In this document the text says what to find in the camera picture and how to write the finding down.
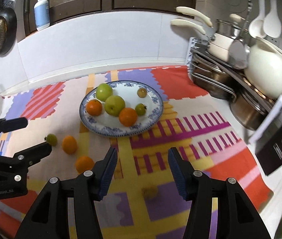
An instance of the oval plate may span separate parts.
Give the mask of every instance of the oval plate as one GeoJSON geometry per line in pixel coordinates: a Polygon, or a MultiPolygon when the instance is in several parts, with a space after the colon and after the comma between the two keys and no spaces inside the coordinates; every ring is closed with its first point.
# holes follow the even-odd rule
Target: oval plate
{"type": "Polygon", "coordinates": [[[140,134],[151,128],[161,117],[163,113],[163,100],[159,93],[152,87],[137,81],[113,81],[109,82],[113,88],[113,95],[121,96],[126,104],[126,107],[135,108],[139,103],[147,107],[144,116],[139,116],[134,126],[125,127],[119,122],[118,117],[107,114],[104,110],[104,102],[102,103],[102,114],[93,117],[90,116],[85,106],[90,100],[96,99],[96,90],[93,89],[82,100],[79,113],[82,123],[92,132],[107,137],[126,137],[140,134]],[[145,98],[140,98],[137,95],[139,88],[145,88],[148,92],[145,98]]]}

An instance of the tablecloth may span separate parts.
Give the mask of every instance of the tablecloth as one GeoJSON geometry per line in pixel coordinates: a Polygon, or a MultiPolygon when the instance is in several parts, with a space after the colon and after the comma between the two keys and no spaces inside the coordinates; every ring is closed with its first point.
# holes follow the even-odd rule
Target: tablecloth
{"type": "MultiPolygon", "coordinates": [[[[177,147],[183,159],[212,178],[234,177],[259,211],[272,195],[244,141],[215,108],[208,92],[189,80],[185,66],[114,70],[0,96],[0,117],[29,120],[27,128],[0,135],[0,155],[11,157],[43,142],[48,133],[58,138],[51,155],[29,168],[29,193],[0,200],[0,229],[9,237],[14,237],[49,178],[76,177],[77,157],[101,160],[110,145],[118,150],[118,164],[108,195],[96,202],[105,239],[182,238],[191,202],[178,195],[167,163],[170,147],[177,147]],[[116,139],[99,136],[83,126],[78,109],[84,96],[99,84],[115,80],[140,81],[161,95],[164,112],[150,130],[116,139]],[[61,149],[66,135],[78,142],[78,152],[73,156],[61,149]],[[158,187],[158,195],[144,199],[142,188],[151,185],[158,187]]],[[[68,201],[68,215],[70,236],[76,238],[73,199],[68,201]]],[[[217,199],[213,199],[211,215],[212,239],[216,235],[217,199]]]]}

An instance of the frying pan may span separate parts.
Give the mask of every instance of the frying pan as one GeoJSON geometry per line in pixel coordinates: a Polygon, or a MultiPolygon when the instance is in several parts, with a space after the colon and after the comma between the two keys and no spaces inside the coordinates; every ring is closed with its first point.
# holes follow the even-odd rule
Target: frying pan
{"type": "Polygon", "coordinates": [[[17,32],[17,16],[13,9],[0,11],[0,56],[6,54],[13,46],[17,32]]]}

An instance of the orange fruit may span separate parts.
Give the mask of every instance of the orange fruit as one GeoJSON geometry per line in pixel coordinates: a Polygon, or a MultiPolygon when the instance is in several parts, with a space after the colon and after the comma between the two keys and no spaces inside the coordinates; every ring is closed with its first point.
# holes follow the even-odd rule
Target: orange fruit
{"type": "Polygon", "coordinates": [[[87,170],[92,170],[94,166],[94,161],[87,156],[80,156],[76,161],[75,161],[75,168],[77,169],[78,173],[81,174],[87,170]]]}
{"type": "Polygon", "coordinates": [[[98,100],[91,100],[85,106],[91,116],[99,116],[102,113],[102,104],[98,100]]]}
{"type": "Polygon", "coordinates": [[[66,136],[62,140],[61,146],[62,146],[63,151],[68,155],[74,154],[76,150],[78,149],[77,141],[73,136],[66,136]]]}
{"type": "Polygon", "coordinates": [[[132,108],[124,108],[119,114],[119,121],[126,127],[133,126],[137,119],[138,114],[132,108]]]}

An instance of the white ladle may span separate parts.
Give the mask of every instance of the white ladle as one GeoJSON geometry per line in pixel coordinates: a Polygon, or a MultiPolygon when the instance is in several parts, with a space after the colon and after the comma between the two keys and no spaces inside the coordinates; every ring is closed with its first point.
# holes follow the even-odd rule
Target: white ladle
{"type": "Polygon", "coordinates": [[[266,33],[263,30],[263,23],[265,19],[265,0],[258,0],[259,14],[252,20],[248,27],[249,34],[253,37],[264,38],[266,33]]]}
{"type": "Polygon", "coordinates": [[[271,11],[264,19],[263,30],[273,38],[278,38],[282,33],[282,23],[277,14],[277,0],[271,0],[271,11]]]}

